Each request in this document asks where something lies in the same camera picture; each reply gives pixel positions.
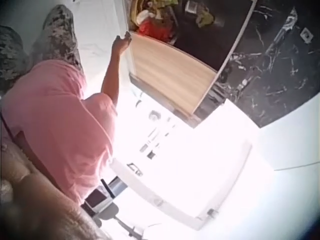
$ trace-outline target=yellow object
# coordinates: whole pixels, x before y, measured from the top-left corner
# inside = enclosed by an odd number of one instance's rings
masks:
[[[208,10],[203,10],[196,18],[195,22],[199,28],[210,25],[215,21],[215,17]]]
[[[178,0],[153,0],[153,3],[157,8],[164,8],[170,5],[177,5],[179,2]]]

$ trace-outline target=camouflage fabric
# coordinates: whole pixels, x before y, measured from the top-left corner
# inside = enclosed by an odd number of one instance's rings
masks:
[[[57,59],[75,66],[83,73],[74,17],[66,6],[57,5],[49,12],[31,55],[34,65],[44,60]]]
[[[57,5],[49,12],[30,56],[24,52],[19,34],[0,26],[0,96],[34,65],[51,59],[65,61],[83,73],[73,14],[66,6]]]
[[[19,34],[10,27],[0,26],[0,96],[12,88],[30,67]]]

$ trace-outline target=white wall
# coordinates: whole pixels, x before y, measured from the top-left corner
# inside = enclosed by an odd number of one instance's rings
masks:
[[[1,1],[0,24],[13,28],[22,38],[23,49],[29,53],[39,36],[49,11],[58,4],[71,5],[71,0],[11,0],[3,7]]]
[[[259,131],[247,166],[216,219],[198,232],[170,222],[168,232],[192,240],[293,240],[303,234],[319,213],[319,166],[273,169],[318,161],[318,104],[319,95]],[[126,191],[117,200],[120,215],[141,227],[169,222]]]

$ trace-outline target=hand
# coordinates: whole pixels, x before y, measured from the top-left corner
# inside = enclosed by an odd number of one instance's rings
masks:
[[[131,40],[132,38],[128,31],[125,33],[124,38],[119,35],[116,36],[112,44],[112,54],[120,56],[129,47]]]

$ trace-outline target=person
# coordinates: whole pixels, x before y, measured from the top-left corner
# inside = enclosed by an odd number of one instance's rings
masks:
[[[111,240],[12,142],[1,142],[1,240]]]
[[[73,14],[66,6],[57,5],[47,15],[33,46],[32,69],[18,80],[16,75],[6,76],[14,84],[5,84],[13,86],[1,99],[1,113],[14,142],[78,205],[99,185],[113,155],[119,64],[130,42],[128,32],[124,38],[115,38],[101,92],[83,99],[87,83]],[[14,49],[13,43],[6,43],[0,42],[0,53]],[[1,64],[0,69],[7,73],[10,66]],[[3,124],[1,133],[8,138]]]

